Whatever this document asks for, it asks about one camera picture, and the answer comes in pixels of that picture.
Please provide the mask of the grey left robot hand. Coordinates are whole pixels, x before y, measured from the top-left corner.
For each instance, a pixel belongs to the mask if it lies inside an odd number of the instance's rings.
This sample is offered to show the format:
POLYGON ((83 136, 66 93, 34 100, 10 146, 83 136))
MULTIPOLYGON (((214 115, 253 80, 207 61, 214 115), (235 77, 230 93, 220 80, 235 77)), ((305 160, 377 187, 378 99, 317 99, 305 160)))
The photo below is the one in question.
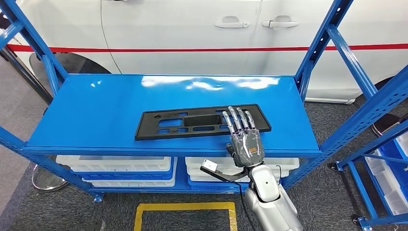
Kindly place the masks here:
POLYGON ((102 219, 97 219, 90 222, 87 231, 104 231, 105 228, 105 222, 102 219))

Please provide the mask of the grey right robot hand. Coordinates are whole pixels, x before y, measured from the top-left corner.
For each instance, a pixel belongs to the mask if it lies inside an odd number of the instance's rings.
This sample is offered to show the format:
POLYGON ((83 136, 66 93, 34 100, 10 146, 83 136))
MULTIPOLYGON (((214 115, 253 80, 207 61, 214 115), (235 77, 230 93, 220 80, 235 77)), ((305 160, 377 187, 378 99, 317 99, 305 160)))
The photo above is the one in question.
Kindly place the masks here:
POLYGON ((231 143, 227 144, 227 151, 235 165, 252 167, 263 163, 265 151, 251 113, 229 106, 228 111, 223 111, 222 115, 230 131, 231 143))

